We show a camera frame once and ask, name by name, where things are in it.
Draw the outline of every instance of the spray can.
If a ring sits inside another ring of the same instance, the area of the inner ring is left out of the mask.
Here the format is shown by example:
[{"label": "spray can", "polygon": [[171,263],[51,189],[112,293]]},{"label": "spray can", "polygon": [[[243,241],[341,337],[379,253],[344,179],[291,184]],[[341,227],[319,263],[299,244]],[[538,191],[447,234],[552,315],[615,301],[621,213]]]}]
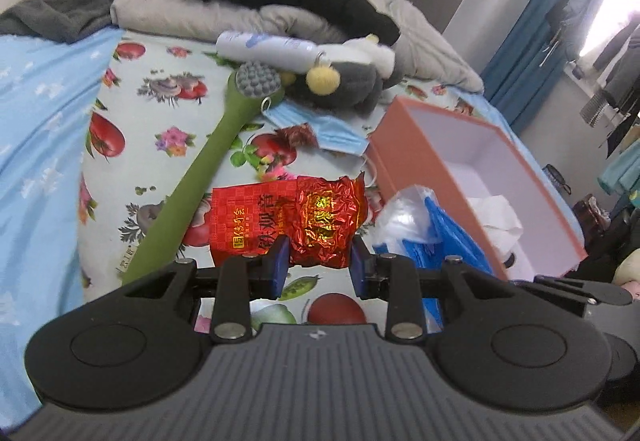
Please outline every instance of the spray can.
[{"label": "spray can", "polygon": [[216,51],[229,60],[262,62],[296,74],[331,64],[326,53],[313,42],[267,34],[224,31],[216,41]]}]

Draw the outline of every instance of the blue face mask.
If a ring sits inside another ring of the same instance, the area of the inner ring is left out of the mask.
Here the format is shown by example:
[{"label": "blue face mask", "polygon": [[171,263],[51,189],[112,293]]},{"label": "blue face mask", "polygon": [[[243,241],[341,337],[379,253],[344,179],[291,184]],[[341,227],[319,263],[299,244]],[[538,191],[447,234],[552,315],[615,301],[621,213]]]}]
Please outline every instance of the blue face mask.
[{"label": "blue face mask", "polygon": [[264,117],[277,128],[307,123],[316,135],[318,147],[354,156],[363,156],[369,146],[365,137],[355,132],[341,119],[328,114],[316,114],[314,111],[284,100],[262,112]]}]

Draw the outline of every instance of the red tea bag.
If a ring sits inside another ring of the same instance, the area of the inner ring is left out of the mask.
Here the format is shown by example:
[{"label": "red tea bag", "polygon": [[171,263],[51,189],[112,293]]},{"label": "red tea bag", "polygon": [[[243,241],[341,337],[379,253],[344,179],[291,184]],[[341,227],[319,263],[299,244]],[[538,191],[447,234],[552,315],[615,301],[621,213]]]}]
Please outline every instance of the red tea bag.
[{"label": "red tea bag", "polygon": [[229,255],[263,254],[285,234],[292,265],[347,267],[351,239],[367,216],[363,174],[214,188],[211,194],[209,244],[216,265]]}]

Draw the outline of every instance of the green bath brush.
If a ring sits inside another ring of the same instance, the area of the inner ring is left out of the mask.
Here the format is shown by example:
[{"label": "green bath brush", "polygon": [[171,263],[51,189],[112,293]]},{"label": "green bath brush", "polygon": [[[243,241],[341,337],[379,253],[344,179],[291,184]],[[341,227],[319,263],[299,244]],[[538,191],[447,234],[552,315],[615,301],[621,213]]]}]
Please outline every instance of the green bath brush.
[{"label": "green bath brush", "polygon": [[243,64],[226,84],[225,114],[162,211],[140,242],[122,283],[144,277],[175,260],[182,238],[226,152],[243,125],[260,114],[266,98],[280,103],[284,89],[277,71],[258,62]]}]

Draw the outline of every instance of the cardboard box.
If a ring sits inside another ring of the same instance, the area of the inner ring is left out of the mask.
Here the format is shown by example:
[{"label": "cardboard box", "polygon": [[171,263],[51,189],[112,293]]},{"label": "cardboard box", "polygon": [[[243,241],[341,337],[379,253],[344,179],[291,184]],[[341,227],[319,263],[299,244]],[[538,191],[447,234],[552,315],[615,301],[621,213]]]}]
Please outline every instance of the cardboard box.
[{"label": "cardboard box", "polygon": [[[513,143],[475,117],[398,96],[369,137],[383,198],[411,185],[432,188],[441,207],[482,248],[494,275],[561,277],[586,252],[562,212]],[[503,195],[524,231],[506,269],[466,198]]]}]

